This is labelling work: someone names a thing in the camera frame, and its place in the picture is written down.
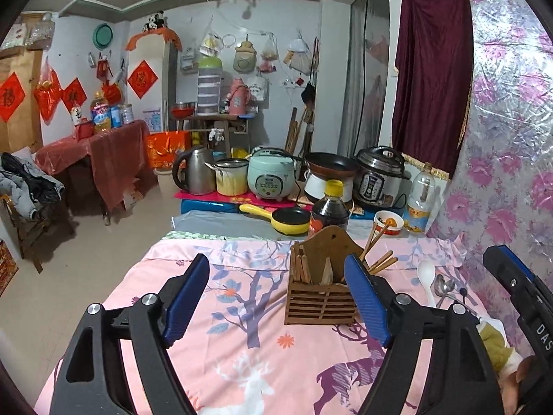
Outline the person's right hand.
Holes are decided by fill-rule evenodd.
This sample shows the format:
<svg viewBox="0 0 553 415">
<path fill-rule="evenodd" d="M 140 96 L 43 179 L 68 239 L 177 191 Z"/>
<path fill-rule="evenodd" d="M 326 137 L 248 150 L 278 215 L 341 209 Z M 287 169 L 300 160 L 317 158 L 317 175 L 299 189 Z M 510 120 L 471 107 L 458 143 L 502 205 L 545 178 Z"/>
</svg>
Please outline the person's right hand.
<svg viewBox="0 0 553 415">
<path fill-rule="evenodd" d="M 517 413 L 520 384 L 529 375 L 534 359 L 534 356 L 522 358 L 514 350 L 499 373 L 499 387 L 505 415 Z"/>
</svg>

